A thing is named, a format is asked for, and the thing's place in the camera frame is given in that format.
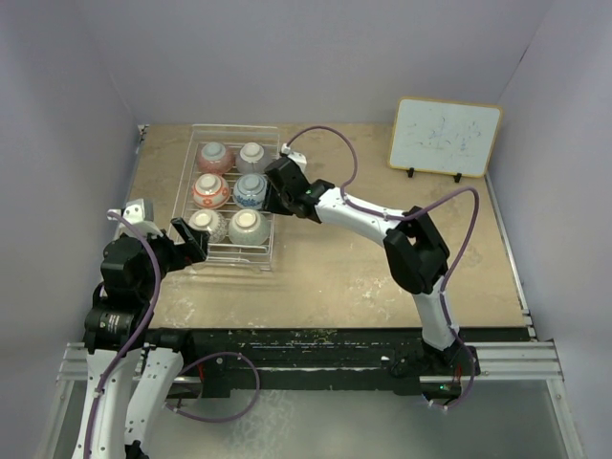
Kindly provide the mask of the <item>orange floral bowl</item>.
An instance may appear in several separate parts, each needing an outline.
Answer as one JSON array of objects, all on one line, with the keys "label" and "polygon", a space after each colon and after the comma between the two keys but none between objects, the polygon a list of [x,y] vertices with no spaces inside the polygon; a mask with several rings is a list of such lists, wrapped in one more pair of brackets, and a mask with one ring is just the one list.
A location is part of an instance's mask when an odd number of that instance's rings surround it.
[{"label": "orange floral bowl", "polygon": [[230,198],[230,186],[227,180],[217,174],[200,175],[192,187],[192,200],[199,208],[217,209]]}]

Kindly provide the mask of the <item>purple patterned bowl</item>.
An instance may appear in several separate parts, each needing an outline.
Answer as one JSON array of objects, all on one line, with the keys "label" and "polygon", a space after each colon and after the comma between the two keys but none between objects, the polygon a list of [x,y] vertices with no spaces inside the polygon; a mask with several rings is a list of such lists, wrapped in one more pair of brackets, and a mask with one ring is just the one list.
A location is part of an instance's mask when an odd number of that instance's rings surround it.
[{"label": "purple patterned bowl", "polygon": [[194,212],[188,225],[194,230],[205,230],[209,233],[209,243],[219,244],[228,234],[228,221],[217,210],[203,208]]}]

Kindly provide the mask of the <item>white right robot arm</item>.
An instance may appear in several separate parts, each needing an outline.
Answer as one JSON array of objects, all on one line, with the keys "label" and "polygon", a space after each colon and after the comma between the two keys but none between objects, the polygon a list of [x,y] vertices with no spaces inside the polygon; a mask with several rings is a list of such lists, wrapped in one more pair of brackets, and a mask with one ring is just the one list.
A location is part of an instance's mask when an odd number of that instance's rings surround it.
[{"label": "white right robot arm", "polygon": [[444,293],[449,249],[429,215],[385,209],[356,199],[334,184],[309,182],[288,156],[267,165],[269,182],[263,209],[334,225],[384,250],[392,279],[412,295],[422,324],[426,366],[447,374],[459,362],[461,344]]}]

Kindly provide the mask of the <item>green patterned bowl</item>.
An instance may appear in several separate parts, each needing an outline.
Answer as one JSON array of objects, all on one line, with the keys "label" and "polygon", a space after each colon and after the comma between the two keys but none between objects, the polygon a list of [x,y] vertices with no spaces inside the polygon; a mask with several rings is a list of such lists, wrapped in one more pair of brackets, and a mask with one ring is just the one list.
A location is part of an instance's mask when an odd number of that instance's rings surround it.
[{"label": "green patterned bowl", "polygon": [[232,244],[260,246],[269,238],[270,223],[258,210],[244,208],[229,221],[229,240]]}]

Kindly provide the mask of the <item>blue floral bowl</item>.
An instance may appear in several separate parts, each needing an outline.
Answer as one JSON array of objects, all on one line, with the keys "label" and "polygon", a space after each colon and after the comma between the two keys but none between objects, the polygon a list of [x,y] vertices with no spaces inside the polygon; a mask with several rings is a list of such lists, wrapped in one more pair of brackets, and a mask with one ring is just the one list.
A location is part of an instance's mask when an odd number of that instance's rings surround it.
[{"label": "blue floral bowl", "polygon": [[260,210],[267,192],[266,178],[257,173],[241,176],[233,187],[233,201],[240,208]]}]

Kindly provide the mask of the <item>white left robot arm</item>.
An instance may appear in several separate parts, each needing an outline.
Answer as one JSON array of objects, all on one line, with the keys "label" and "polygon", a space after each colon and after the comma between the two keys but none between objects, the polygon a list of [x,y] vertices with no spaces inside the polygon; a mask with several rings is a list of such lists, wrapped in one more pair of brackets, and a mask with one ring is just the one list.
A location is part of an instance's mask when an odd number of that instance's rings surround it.
[{"label": "white left robot arm", "polygon": [[75,458],[147,457],[173,378],[197,361],[186,335],[155,337],[147,350],[145,332],[164,277],[207,260],[208,231],[174,218],[183,239],[176,244],[145,219],[119,220],[125,232],[103,251],[102,280],[85,319],[87,388]]}]

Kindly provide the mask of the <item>white wire dish rack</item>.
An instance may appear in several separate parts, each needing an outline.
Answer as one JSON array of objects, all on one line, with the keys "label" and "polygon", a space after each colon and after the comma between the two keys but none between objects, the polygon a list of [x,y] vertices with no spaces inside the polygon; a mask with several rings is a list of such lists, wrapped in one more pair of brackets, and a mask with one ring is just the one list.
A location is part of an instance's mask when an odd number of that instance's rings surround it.
[{"label": "white wire dish rack", "polygon": [[278,157],[271,126],[194,124],[173,216],[209,233],[207,262],[272,268],[264,166]]}]

